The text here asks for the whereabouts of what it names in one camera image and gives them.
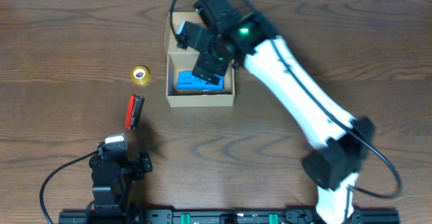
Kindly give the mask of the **brown cardboard box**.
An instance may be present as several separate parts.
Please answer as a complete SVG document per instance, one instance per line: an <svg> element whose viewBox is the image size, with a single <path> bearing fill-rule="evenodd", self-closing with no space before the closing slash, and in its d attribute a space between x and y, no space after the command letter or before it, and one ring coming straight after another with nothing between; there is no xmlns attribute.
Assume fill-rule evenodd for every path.
<svg viewBox="0 0 432 224"><path fill-rule="evenodd" d="M234 70L229 67L217 84L192 75L198 51L176 47L170 19L165 27L167 51L166 98L171 107L232 107L235 99Z"/></svg>

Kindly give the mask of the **blue plastic tape dispenser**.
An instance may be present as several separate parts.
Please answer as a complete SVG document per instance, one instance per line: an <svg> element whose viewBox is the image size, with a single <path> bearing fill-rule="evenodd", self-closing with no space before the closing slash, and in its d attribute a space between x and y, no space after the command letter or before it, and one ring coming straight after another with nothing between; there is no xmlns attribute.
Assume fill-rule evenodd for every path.
<svg viewBox="0 0 432 224"><path fill-rule="evenodd" d="M224 77L217 76L217 78L219 78L218 84L212 84L193 76L192 72L179 72L176 88L180 90L222 90Z"/></svg>

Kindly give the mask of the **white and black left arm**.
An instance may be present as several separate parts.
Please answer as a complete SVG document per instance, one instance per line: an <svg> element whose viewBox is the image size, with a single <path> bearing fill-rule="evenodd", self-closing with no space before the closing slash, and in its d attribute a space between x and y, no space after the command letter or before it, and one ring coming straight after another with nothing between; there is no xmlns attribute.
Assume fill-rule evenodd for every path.
<svg viewBox="0 0 432 224"><path fill-rule="evenodd" d="M146 150L128 159L126 144L98 143L97 153L89 160L92 169L94 200L86 208L86 223L144 223L145 214L131 201L135 180L153 170Z"/></svg>

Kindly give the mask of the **red and black stapler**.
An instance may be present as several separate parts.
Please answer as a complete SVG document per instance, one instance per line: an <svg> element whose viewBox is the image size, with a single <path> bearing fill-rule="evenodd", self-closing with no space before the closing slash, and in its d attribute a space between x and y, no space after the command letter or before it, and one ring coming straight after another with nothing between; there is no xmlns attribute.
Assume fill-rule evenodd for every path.
<svg viewBox="0 0 432 224"><path fill-rule="evenodd" d="M129 98L124 124L127 130L134 130L135 127L138 125L143 105L144 97L133 94Z"/></svg>

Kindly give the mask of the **black aluminium mounting rail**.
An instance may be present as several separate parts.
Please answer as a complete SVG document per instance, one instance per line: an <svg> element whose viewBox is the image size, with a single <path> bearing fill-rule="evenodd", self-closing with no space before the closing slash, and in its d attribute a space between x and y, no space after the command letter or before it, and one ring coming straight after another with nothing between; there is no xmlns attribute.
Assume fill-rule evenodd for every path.
<svg viewBox="0 0 432 224"><path fill-rule="evenodd" d="M84 211L63 212L59 223L148 223L148 224L309 224L322 223L312 209L286 211L171 211L147 210L133 219L98 217ZM352 224L400 224L397 211L392 209L356 209L344 223Z"/></svg>

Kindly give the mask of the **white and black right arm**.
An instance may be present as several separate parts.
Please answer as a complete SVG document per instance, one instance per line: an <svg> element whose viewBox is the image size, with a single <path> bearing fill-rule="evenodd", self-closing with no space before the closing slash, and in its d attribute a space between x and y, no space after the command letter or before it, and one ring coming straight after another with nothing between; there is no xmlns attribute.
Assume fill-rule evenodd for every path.
<svg viewBox="0 0 432 224"><path fill-rule="evenodd" d="M293 116L313 148L302 167L317 185L318 220L351 221L352 193L375 131L370 119L354 118L324 93L256 8L242 14L228 0L198 0L194 9L200 24L171 25L178 48L198 52L192 73L217 84L229 66L241 66L258 78Z"/></svg>

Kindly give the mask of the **yellow adhesive tape roll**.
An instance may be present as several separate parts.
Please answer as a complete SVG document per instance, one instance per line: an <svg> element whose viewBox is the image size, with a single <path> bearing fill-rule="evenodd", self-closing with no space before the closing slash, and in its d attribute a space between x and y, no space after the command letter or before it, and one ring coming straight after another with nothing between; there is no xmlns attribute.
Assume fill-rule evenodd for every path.
<svg viewBox="0 0 432 224"><path fill-rule="evenodd" d="M142 85L146 84L150 80L150 73L145 66L136 66L130 72L130 77L133 83Z"/></svg>

